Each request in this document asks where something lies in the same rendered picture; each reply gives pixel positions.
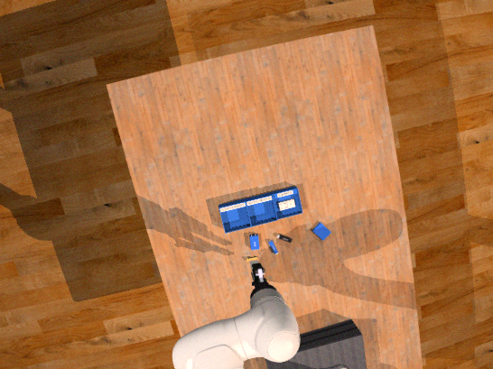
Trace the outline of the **blue nine-volt battery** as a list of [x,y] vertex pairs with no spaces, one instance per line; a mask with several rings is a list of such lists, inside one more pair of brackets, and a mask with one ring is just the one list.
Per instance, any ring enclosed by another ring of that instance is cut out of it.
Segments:
[[259,249],[258,234],[249,235],[251,250]]

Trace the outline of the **blue three-compartment bin rack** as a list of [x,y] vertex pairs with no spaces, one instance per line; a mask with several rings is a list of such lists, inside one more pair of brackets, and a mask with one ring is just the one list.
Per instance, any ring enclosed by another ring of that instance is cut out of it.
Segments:
[[[289,199],[294,199],[295,207],[280,210],[278,203]],[[220,204],[219,212],[226,234],[299,215],[302,205],[298,188],[294,186]]]

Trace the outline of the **black aa battery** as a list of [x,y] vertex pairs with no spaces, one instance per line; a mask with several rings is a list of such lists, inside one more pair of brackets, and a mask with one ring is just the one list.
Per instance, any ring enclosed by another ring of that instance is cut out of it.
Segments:
[[278,234],[278,235],[277,235],[277,238],[278,238],[278,239],[281,239],[281,240],[284,240],[284,241],[286,241],[286,242],[289,242],[289,243],[291,243],[291,242],[292,242],[292,238],[289,238],[289,237],[284,236],[284,235],[279,235],[279,234]]

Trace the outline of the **white domino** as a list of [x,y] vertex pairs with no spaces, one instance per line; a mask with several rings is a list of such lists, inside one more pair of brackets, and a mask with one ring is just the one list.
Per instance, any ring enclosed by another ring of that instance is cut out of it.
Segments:
[[278,204],[279,204],[280,210],[284,210],[284,209],[287,209],[287,208],[293,208],[293,207],[295,207],[294,199],[289,199],[289,200],[286,200],[286,201],[282,201],[282,202],[279,202]]

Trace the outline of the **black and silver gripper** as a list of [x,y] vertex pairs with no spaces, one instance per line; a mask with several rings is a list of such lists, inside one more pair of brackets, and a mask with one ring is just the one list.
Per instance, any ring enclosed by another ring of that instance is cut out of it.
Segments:
[[261,263],[258,260],[257,261],[251,261],[249,263],[250,263],[251,270],[252,270],[251,276],[253,275],[252,276],[252,279],[253,279],[252,286],[255,286],[255,288],[251,292],[250,299],[252,298],[252,296],[256,292],[258,292],[262,289],[274,289],[277,291],[277,289],[274,286],[270,285],[266,281],[266,279],[264,278],[263,274],[265,274],[265,268],[261,265]]

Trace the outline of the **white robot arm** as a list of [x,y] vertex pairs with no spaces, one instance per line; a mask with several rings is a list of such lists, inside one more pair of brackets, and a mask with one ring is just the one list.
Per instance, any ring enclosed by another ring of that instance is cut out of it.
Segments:
[[299,345],[298,324],[282,294],[262,289],[251,298],[247,312],[181,337],[173,347],[172,360],[175,369],[244,369],[244,361],[254,357],[285,362]]

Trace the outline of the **blue aa battery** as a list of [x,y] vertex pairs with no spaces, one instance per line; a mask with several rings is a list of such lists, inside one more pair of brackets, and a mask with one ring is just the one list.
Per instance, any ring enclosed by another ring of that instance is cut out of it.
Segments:
[[273,241],[272,241],[272,240],[270,240],[270,241],[268,241],[268,243],[269,243],[270,247],[272,248],[272,250],[273,250],[274,254],[278,254],[278,251],[277,251],[277,249],[276,249],[276,247],[275,247],[275,245],[274,245]]

